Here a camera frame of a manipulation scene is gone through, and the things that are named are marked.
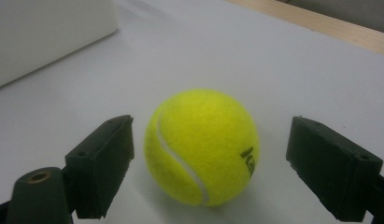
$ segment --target table surface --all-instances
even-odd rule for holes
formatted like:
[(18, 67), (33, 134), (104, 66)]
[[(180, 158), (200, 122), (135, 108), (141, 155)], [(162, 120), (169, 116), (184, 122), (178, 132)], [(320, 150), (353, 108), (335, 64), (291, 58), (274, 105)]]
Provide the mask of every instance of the table surface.
[[(64, 167), (102, 122), (130, 114), (135, 159), (118, 195), (106, 218), (76, 223), (338, 223), (285, 160), (292, 117), (322, 122), (384, 160), (384, 55), (222, 0), (115, 7), (114, 35), (0, 88), (0, 203), (17, 178)], [(155, 107), (192, 88), (233, 95), (260, 132), (254, 177), (219, 207), (172, 200), (143, 158)]]

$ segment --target printed logo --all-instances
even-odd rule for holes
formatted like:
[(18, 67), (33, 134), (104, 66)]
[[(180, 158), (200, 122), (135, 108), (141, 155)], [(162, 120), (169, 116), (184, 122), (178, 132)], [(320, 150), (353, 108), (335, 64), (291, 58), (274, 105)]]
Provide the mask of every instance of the printed logo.
[(249, 170), (249, 176), (252, 176), (253, 171), (255, 170), (255, 160), (252, 156), (253, 147), (241, 153), (241, 158), (245, 160), (245, 164)]

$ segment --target tennis ball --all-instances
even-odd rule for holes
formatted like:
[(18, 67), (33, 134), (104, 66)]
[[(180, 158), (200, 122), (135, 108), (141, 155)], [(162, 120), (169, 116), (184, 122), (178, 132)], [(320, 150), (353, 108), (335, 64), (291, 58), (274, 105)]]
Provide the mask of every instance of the tennis ball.
[(184, 91), (152, 115), (144, 152), (149, 171), (173, 198), (219, 205), (248, 184), (259, 155), (259, 137), (248, 111), (213, 90)]

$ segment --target yellow tennis ball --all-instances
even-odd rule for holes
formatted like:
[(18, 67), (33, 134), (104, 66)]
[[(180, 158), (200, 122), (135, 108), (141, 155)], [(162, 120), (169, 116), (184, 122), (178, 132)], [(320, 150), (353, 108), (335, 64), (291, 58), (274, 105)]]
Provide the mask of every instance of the yellow tennis ball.
[(248, 184), (259, 155), (256, 125), (234, 98), (213, 90), (181, 92), (154, 112), (145, 136), (152, 176), (175, 199), (219, 205)]

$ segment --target gray floor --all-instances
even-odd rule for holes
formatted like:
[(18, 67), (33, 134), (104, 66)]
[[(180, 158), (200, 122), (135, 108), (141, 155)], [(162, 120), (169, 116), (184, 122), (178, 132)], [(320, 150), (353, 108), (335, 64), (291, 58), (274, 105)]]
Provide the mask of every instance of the gray floor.
[(384, 0), (278, 0), (384, 33)]

